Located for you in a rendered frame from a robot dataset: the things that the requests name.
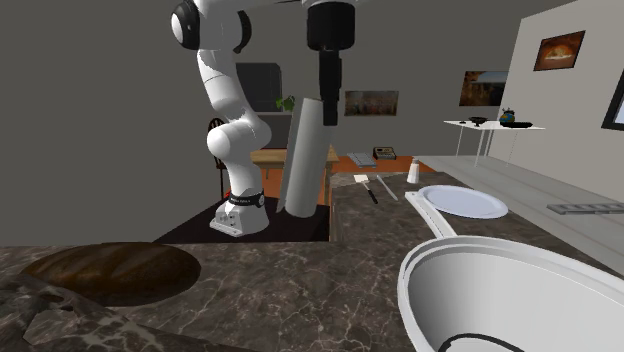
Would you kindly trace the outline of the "brown bread loaf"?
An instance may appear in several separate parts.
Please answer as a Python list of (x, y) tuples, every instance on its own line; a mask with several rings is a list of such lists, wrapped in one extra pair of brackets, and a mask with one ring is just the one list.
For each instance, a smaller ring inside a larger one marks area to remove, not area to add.
[(22, 272), (106, 307), (155, 303), (198, 280), (201, 265), (188, 252), (147, 242), (77, 246), (34, 261)]

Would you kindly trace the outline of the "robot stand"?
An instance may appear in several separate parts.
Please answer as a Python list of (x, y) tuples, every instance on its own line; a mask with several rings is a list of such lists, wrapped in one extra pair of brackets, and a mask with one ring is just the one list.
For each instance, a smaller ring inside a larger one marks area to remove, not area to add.
[(265, 208), (270, 221), (269, 226), (254, 234), (233, 237), (209, 226), (217, 208), (224, 199), (215, 203), (183, 224), (154, 240), (161, 244), (198, 244), (198, 243), (266, 243), (266, 242), (315, 242), (329, 240), (329, 206), (317, 205), (315, 213), (308, 218), (298, 218), (285, 210), (276, 211), (278, 199), (268, 197)]

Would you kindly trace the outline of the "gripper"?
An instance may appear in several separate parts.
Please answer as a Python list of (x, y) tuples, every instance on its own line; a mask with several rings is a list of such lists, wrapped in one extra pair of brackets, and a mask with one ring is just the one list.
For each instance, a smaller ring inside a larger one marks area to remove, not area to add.
[(341, 50), (355, 42), (355, 6), (350, 3), (317, 3), (307, 9), (307, 45), (319, 52), (319, 90), (323, 125), (338, 124), (342, 82)]

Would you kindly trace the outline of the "orange glowing wall picture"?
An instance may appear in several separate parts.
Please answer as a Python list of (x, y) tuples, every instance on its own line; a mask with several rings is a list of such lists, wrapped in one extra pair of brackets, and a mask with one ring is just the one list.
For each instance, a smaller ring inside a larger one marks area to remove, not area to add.
[(585, 31), (542, 39), (534, 71), (570, 69), (576, 64)]

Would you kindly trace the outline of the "wide dark wall picture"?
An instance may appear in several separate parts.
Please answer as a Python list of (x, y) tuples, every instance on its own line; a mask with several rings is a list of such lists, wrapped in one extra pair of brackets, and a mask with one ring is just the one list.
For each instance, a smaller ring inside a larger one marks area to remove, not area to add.
[(395, 116), (398, 91), (346, 91), (345, 116)]

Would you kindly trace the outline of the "orange rug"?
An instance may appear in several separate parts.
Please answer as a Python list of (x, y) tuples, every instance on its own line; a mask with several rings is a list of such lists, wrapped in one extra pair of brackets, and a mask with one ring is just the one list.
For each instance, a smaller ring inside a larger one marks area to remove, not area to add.
[(332, 175), (334, 173), (352, 172), (352, 173), (366, 173), (373, 172), (407, 172), (409, 170), (412, 157), (411, 156), (397, 156), (395, 160), (378, 160), (376, 168), (358, 168), (355, 163), (348, 156), (338, 156), (339, 162), (332, 167)]

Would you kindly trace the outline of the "brown landscape wall picture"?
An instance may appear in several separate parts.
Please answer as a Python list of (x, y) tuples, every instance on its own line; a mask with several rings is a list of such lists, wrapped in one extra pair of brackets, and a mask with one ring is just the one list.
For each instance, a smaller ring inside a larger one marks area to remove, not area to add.
[(466, 71), (459, 105), (499, 106), (507, 77), (507, 71)]

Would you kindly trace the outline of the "grey keyboard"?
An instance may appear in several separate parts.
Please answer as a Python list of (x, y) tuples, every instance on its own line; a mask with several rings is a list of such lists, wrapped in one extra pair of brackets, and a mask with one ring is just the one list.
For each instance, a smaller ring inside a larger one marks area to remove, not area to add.
[(358, 168), (376, 168), (377, 163), (375, 159), (368, 153), (364, 152), (352, 152), (347, 156), (355, 163)]

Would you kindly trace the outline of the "white side table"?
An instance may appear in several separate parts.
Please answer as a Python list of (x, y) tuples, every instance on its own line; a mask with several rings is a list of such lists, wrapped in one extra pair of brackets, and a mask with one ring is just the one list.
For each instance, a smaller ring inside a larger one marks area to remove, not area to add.
[(522, 130), (543, 130), (543, 127), (534, 126), (530, 122), (510, 122), (510, 123), (501, 123), (500, 121), (487, 120), (481, 118), (474, 122), (473, 118), (467, 121), (446, 121), (446, 124), (450, 124), (453, 126), (458, 126), (460, 128), (460, 133), (458, 137), (458, 143), (456, 148), (456, 155), (459, 155), (459, 149), (461, 146), (462, 134), (465, 128), (477, 130), (480, 132), (480, 139), (478, 143), (477, 153), (475, 156), (474, 166), (478, 166), (478, 162), (480, 156), (485, 157), (489, 151), (491, 141), (493, 139), (493, 133), (497, 130), (514, 130), (515, 135), (518, 135), (519, 131)]

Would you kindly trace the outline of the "white plate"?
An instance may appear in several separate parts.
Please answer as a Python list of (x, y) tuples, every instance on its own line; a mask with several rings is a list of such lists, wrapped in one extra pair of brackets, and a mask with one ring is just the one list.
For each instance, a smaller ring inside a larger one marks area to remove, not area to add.
[(433, 185), (419, 190), (438, 211), (472, 219), (496, 219), (508, 213), (508, 207), (498, 198), (467, 187)]

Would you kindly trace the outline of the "wooden table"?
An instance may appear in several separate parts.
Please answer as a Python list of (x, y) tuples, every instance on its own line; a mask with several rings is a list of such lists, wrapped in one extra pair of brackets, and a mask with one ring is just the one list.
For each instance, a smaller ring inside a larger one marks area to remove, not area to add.
[[(285, 165), (286, 149), (262, 149), (251, 153), (251, 159), (262, 171), (263, 186), (268, 197), (280, 198), (281, 179)], [(330, 178), (332, 167), (339, 162), (333, 147), (330, 147), (323, 175), (323, 185), (318, 196), (318, 204), (331, 204)]]

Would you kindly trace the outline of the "grey floor grate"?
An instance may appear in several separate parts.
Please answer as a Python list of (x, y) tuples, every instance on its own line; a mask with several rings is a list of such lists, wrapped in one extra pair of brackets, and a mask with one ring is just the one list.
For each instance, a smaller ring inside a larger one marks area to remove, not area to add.
[(624, 203), (548, 204), (547, 208), (559, 215), (624, 214)]

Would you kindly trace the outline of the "tall grey cylinder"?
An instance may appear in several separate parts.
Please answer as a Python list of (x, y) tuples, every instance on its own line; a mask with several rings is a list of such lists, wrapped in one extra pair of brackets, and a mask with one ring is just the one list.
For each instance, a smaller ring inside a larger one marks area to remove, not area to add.
[(316, 211), (333, 127), (324, 125), (321, 100), (304, 98), (298, 108), (289, 130), (276, 212), (308, 218)]

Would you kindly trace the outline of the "dark grey cabinet with plant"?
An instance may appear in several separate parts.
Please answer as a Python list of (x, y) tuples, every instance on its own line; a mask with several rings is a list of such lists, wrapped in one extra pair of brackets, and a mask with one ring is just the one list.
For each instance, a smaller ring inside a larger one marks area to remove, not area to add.
[(286, 149), (293, 113), (277, 106), (282, 98), (281, 68), (277, 63), (237, 63), (244, 94), (259, 118), (267, 123), (272, 137), (265, 149)]

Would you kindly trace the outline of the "dark wooden chair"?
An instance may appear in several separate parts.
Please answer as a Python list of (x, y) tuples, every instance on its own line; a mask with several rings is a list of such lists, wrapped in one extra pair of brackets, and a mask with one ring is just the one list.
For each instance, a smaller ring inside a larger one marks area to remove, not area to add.
[[(208, 125), (208, 132), (211, 132), (213, 129), (221, 126), (224, 124), (224, 121), (221, 120), (218, 117), (213, 118)], [(215, 157), (215, 164), (216, 164), (216, 168), (219, 171), (219, 176), (220, 176), (220, 195), (221, 198), (225, 198), (226, 197), (226, 192), (224, 189), (224, 171), (226, 170), (226, 166), (223, 164), (222, 160)]]

